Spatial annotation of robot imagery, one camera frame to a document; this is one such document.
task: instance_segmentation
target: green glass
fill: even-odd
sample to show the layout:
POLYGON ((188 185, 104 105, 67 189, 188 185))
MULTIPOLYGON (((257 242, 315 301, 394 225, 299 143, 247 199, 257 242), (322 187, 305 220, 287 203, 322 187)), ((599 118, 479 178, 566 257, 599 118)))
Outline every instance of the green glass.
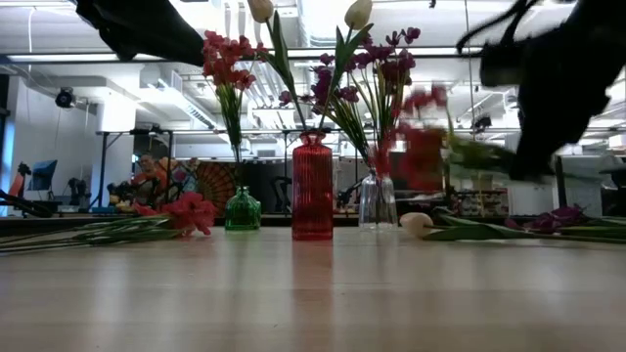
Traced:
POLYGON ((261 227, 261 202, 250 195, 247 186, 226 202, 226 230, 258 230, 261 227))

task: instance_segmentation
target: red ribbed vase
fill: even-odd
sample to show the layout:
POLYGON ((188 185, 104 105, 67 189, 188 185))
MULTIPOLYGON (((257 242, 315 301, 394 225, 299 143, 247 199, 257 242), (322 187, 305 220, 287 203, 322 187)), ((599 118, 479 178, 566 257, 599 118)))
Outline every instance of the red ribbed vase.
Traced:
POLYGON ((322 145, 326 135, 300 134, 293 150, 291 237, 296 241, 333 239, 333 151, 322 145))

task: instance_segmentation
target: table surface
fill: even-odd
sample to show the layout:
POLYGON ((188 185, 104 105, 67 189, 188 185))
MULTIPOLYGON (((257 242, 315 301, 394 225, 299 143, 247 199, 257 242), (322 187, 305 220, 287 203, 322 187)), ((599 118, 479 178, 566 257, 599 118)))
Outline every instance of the table surface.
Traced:
POLYGON ((290 229, 0 257, 0 350, 625 351, 626 247, 290 229))

